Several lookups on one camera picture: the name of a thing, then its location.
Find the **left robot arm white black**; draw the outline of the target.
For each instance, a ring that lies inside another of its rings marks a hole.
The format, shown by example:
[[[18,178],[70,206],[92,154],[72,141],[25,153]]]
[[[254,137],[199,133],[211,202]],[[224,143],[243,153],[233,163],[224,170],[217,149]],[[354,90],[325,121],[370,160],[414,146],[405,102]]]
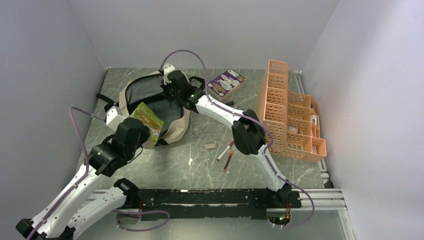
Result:
[[[16,230],[27,240],[76,240],[109,212],[132,208],[139,200],[138,188],[122,178],[99,199],[82,206],[97,186],[134,158],[150,132],[142,121],[126,118],[114,134],[92,148],[88,163],[43,211],[32,219],[20,220]]]

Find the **purple book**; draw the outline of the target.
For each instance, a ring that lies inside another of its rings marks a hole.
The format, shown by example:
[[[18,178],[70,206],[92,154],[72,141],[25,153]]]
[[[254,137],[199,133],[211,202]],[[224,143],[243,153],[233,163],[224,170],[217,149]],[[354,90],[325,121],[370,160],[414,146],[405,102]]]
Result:
[[[230,68],[207,84],[207,92],[214,99],[224,101],[246,82],[247,79],[244,76]]]

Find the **beige canvas backpack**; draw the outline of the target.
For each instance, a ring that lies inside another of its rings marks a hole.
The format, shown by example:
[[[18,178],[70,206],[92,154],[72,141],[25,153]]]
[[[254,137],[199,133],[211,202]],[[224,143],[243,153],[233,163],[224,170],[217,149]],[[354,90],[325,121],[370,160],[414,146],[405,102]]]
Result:
[[[158,140],[149,139],[144,144],[147,149],[180,141],[188,130],[191,118],[191,112],[177,100],[171,102],[167,100],[161,87],[163,80],[164,76],[159,71],[136,78],[121,90],[117,102],[101,93],[96,94],[98,99],[106,102],[105,112],[118,107],[123,116],[129,117],[143,103],[163,121]]]

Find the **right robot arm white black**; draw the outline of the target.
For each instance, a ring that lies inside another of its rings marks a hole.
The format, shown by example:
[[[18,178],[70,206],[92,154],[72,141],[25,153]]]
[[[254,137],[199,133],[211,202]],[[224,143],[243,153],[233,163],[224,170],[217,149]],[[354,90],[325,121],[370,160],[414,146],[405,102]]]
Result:
[[[266,144],[265,127],[256,113],[248,109],[238,110],[213,100],[203,87],[191,85],[187,76],[179,69],[159,71],[163,75],[161,87],[169,101],[177,101],[185,109],[208,116],[231,129],[235,147],[246,156],[252,156],[260,170],[270,202],[282,207],[289,200],[292,186],[274,162]]]

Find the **green book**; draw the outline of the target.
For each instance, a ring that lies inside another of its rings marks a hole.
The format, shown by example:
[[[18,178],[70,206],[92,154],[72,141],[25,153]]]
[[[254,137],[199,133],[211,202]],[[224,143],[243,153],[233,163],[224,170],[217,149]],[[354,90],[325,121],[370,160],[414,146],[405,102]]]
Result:
[[[144,102],[135,108],[130,117],[142,121],[148,127],[149,140],[155,145],[159,140],[164,122]]]

